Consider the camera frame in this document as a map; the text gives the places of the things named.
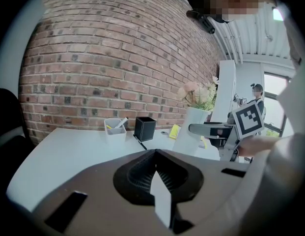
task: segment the white vase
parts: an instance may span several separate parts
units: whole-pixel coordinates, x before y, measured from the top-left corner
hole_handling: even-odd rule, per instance
[[[185,121],[172,150],[186,155],[195,155],[199,146],[200,136],[191,133],[188,127],[190,124],[203,124],[209,114],[209,111],[188,107]]]

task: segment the white pen cup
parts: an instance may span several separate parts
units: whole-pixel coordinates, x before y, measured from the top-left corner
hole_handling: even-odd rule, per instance
[[[110,118],[104,120],[104,128],[107,144],[112,151],[118,150],[124,146],[126,139],[126,129],[124,125],[120,128],[114,128],[121,122],[118,118]]]

